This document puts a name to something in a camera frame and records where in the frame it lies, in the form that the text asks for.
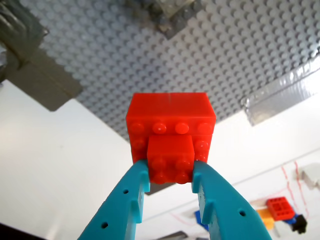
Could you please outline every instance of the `gray lego baseplate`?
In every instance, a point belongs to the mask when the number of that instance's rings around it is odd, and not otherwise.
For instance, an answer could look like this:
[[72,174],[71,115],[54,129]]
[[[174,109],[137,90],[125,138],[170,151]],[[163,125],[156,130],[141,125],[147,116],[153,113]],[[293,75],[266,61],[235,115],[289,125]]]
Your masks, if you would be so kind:
[[41,47],[82,84],[77,99],[125,139],[135,92],[207,92],[221,121],[320,50],[319,0],[203,0],[170,40],[116,0],[21,3],[50,32]]

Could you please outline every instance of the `red lego brick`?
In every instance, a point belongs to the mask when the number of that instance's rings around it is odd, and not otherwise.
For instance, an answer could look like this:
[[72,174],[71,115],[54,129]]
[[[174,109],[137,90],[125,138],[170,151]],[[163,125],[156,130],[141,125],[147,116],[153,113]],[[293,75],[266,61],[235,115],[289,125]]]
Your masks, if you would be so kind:
[[147,159],[152,183],[192,182],[195,152],[190,135],[150,136]]
[[147,159],[151,136],[191,136],[193,160],[208,161],[216,115],[206,93],[136,93],[126,123],[133,163]]
[[295,211],[284,196],[268,199],[266,205],[275,221],[288,220],[295,216]]

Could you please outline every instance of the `black lego piece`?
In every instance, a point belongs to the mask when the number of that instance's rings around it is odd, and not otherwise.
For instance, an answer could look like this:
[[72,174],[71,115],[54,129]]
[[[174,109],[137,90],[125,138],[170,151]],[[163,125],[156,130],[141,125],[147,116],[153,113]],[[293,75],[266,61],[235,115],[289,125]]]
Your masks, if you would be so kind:
[[18,229],[0,223],[0,239],[8,240],[44,240],[43,238],[31,235]]
[[298,215],[295,219],[296,222],[291,224],[292,231],[298,231],[299,234],[304,234],[307,231],[307,220],[302,214]]
[[177,231],[173,234],[158,238],[158,240],[182,240],[186,239],[188,235],[183,231]]

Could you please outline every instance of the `white wall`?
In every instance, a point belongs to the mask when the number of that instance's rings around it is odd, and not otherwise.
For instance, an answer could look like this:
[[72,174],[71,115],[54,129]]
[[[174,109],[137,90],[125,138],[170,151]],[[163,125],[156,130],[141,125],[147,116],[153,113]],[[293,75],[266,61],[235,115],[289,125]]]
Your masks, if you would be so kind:
[[[310,98],[255,127],[243,112],[233,115],[216,126],[208,163],[235,184],[320,148],[319,102]],[[76,239],[131,165],[129,144],[77,101],[48,112],[4,83],[1,223],[49,240]],[[190,184],[175,184],[145,196],[143,219],[196,199]]]
[[[320,239],[320,190],[317,187],[310,190],[299,178],[300,190],[296,174],[297,169],[301,173],[301,169],[311,163],[320,163],[320,150],[234,185],[255,209],[266,208],[266,201],[270,198],[286,197],[295,212],[303,214],[306,218],[305,234],[289,232],[287,236],[279,238],[273,229],[269,233],[274,240]],[[209,238],[209,233],[196,224],[194,212],[197,210],[199,210],[199,203],[196,199],[172,211],[147,219],[137,225],[136,239],[161,238],[178,231],[185,232],[189,236],[188,240],[194,240],[197,237]]]

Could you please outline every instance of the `orange lego piece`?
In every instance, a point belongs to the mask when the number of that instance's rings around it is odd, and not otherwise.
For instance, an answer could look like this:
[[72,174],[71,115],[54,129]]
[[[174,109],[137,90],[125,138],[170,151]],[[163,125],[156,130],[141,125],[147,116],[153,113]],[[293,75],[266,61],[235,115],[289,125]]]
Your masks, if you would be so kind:
[[257,210],[257,213],[260,215],[260,218],[262,219],[262,222],[267,230],[274,228],[275,220],[268,208]]

